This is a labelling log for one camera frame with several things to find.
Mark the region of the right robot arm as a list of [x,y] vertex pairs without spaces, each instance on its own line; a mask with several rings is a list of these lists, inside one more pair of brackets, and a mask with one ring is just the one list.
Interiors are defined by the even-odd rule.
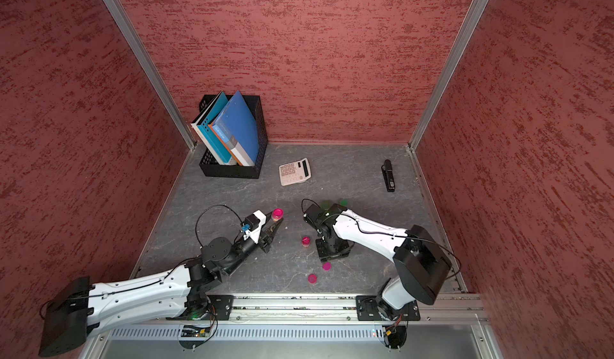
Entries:
[[322,264],[347,258],[355,245],[382,255],[394,264],[396,277],[388,279],[377,295],[357,298],[358,317],[398,322],[418,320],[417,303],[432,306],[445,281],[457,277],[460,260],[437,243],[427,229],[394,228],[369,220],[341,204],[324,208],[311,199],[302,208],[304,221],[318,232],[315,241]]

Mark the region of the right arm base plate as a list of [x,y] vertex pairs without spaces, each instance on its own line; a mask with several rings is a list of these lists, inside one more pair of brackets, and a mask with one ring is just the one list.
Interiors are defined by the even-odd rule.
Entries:
[[421,320],[416,301],[394,309],[382,298],[376,296],[356,296],[356,311],[361,322],[417,322]]

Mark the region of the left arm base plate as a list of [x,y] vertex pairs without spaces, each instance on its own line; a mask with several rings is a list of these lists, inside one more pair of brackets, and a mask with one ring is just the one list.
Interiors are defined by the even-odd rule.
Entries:
[[226,322],[230,320],[235,297],[232,295],[209,295],[203,306],[198,306],[188,315],[190,321]]

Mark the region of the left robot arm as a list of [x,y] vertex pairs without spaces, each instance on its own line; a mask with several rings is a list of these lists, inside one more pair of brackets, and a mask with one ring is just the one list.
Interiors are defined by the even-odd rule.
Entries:
[[191,338],[211,338],[230,317],[233,298],[211,291],[254,250],[268,252],[283,221],[281,209],[255,211],[240,221],[234,240],[217,237],[174,268],[124,282],[73,280],[43,308],[39,356],[54,357],[82,346],[96,334],[156,319],[188,322]]

